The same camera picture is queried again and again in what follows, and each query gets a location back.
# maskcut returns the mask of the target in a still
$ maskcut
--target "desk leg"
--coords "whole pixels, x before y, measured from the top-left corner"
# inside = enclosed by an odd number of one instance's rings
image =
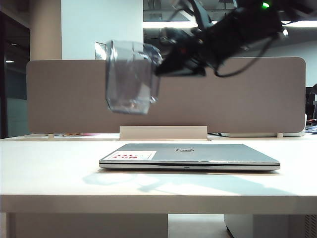
[[[18,213],[15,233],[19,238],[168,238],[168,217],[167,214]]]
[[[15,238],[15,216],[13,213],[0,214],[0,237],[1,238]]]

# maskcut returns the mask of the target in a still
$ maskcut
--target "clear plastic cup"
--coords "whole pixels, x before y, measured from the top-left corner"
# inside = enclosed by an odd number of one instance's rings
[[[149,44],[110,41],[106,44],[106,101],[111,111],[147,114],[158,99],[159,77],[154,70],[162,61]]]

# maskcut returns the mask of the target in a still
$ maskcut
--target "desk surface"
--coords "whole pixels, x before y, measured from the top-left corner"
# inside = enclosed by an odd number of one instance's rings
[[[280,170],[266,174],[109,172],[99,159],[125,144],[112,140],[0,140],[1,211],[317,213],[317,136],[203,142],[243,143],[281,162]]]

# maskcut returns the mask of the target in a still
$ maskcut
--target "laptop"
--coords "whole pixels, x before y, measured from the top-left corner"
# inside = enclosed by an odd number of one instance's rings
[[[113,170],[273,171],[280,163],[243,144],[126,144],[99,160]]]

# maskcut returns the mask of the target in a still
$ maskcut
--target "beige privacy panel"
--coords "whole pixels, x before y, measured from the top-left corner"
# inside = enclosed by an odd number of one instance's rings
[[[251,58],[233,58],[221,73]],[[115,114],[105,100],[104,60],[39,60],[27,65],[33,133],[119,132],[120,126],[207,125],[209,132],[298,132],[305,120],[305,62],[262,58],[230,78],[163,77],[148,115]]]

